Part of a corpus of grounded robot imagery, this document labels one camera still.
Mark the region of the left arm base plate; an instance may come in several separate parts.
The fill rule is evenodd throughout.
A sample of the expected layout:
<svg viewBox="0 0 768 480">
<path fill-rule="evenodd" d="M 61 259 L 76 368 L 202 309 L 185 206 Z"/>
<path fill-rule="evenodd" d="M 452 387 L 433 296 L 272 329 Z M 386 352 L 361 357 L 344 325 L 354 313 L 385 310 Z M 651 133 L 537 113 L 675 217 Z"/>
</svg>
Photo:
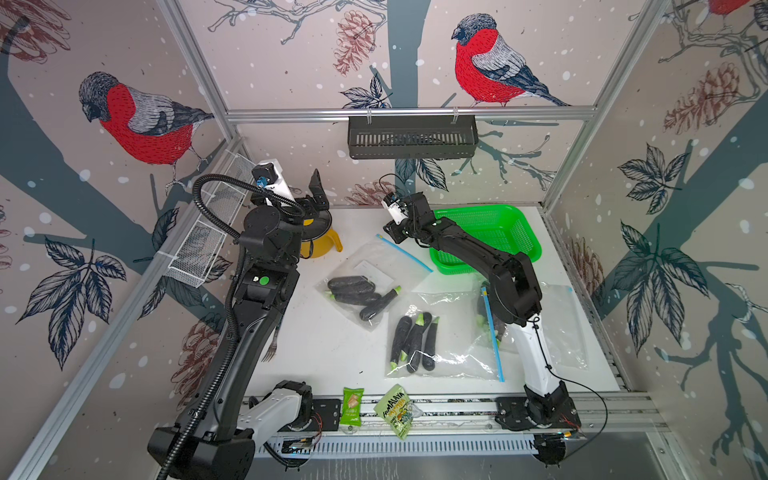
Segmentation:
<svg viewBox="0 0 768 480">
<path fill-rule="evenodd" d="M 299 426 L 285 425 L 279 432 L 336 432 L 339 430 L 342 400 L 339 398 L 315 398 L 312 401 L 312 413 L 309 420 Z"/>
</svg>

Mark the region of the small clear zip-top bag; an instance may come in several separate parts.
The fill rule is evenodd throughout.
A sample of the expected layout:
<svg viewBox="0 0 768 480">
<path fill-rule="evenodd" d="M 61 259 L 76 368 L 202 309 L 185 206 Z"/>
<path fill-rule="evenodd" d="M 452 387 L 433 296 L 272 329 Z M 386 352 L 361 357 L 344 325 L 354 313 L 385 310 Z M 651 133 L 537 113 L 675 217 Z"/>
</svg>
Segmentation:
<svg viewBox="0 0 768 480">
<path fill-rule="evenodd" d="M 578 317 L 575 293 L 567 285 L 541 282 L 543 293 L 543 334 L 547 345 L 549 361 L 557 365 L 587 370 L 589 367 L 585 347 L 585 337 Z M 509 331 L 514 324 L 506 324 L 506 333 L 501 343 L 497 343 L 500 353 L 518 354 L 515 340 Z M 490 334 L 477 328 L 482 333 L 485 346 L 493 351 L 490 344 Z"/>
</svg>

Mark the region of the large clear zip-top bag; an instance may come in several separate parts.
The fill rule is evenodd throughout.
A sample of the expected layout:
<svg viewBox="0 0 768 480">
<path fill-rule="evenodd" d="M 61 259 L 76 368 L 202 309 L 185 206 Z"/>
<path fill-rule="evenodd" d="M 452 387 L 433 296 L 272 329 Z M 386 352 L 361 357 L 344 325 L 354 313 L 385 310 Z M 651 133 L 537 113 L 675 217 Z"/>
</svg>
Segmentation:
<svg viewBox="0 0 768 480">
<path fill-rule="evenodd" d="M 502 379 L 495 348 L 485 346 L 482 333 L 476 324 L 476 300 L 478 293 L 409 293 L 390 310 L 388 326 L 388 344 L 384 364 L 384 374 L 388 378 L 460 378 L 499 381 Z M 389 357 L 392 338 L 399 319 L 403 316 L 415 317 L 420 312 L 429 312 L 439 318 L 436 359 L 432 372 L 419 369 L 416 373 L 407 373 L 401 368 L 390 371 Z"/>
</svg>

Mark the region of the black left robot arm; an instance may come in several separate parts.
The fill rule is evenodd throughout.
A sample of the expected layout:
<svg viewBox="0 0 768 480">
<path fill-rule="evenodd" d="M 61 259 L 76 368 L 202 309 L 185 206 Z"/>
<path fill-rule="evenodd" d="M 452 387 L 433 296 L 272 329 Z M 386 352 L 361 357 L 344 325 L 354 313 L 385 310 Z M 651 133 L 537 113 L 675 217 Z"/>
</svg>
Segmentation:
<svg viewBox="0 0 768 480">
<path fill-rule="evenodd" d="M 148 443 L 161 479 L 243 479 L 258 448 L 286 469 L 302 465 L 282 457 L 269 441 L 285 427 L 302 428 L 311 422 L 312 389 L 306 383 L 279 382 L 253 405 L 255 425 L 238 425 L 245 389 L 298 284 L 305 222 L 329 208 L 318 172 L 309 181 L 309 195 L 299 199 L 279 193 L 282 179 L 277 166 L 267 163 L 253 168 L 251 181 L 206 174 L 193 184 L 195 207 L 233 239 L 238 258 L 224 301 L 227 330 L 206 376 L 174 425 L 156 429 Z M 203 188 L 208 183 L 256 195 L 257 203 L 246 215 L 242 231 L 233 229 L 205 203 Z"/>
</svg>

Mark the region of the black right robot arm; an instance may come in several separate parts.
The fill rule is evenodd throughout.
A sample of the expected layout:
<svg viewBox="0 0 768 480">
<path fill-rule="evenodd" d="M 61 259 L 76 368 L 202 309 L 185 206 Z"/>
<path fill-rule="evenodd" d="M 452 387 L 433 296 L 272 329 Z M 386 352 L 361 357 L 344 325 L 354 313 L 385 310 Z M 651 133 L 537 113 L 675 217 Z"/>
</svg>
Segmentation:
<svg viewBox="0 0 768 480">
<path fill-rule="evenodd" d="M 455 221 L 438 218 L 422 193 L 400 198 L 385 196 L 382 205 L 392 220 L 384 231 L 397 243 L 407 238 L 463 261 L 488 283 L 484 298 L 488 317 L 510 326 L 524 370 L 526 413 L 521 416 L 499 414 L 497 423 L 520 431 L 544 427 L 557 421 L 575 428 L 568 420 L 575 411 L 567 385 L 571 382 L 555 372 L 541 329 L 543 294 L 532 261 L 524 253 L 507 253 L 467 233 Z"/>
</svg>

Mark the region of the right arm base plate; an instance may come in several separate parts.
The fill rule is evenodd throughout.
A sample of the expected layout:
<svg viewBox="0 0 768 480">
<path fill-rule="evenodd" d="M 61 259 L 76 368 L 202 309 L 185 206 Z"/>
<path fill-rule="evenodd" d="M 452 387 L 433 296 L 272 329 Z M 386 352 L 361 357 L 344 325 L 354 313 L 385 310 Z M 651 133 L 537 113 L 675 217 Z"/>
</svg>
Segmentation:
<svg viewBox="0 0 768 480">
<path fill-rule="evenodd" d="M 582 427 L 581 419 L 572 399 L 558 413 L 549 417 L 535 418 L 534 408 L 526 396 L 501 396 L 494 399 L 495 423 L 504 430 L 523 432 L 528 430 L 552 429 L 576 431 Z"/>
</svg>

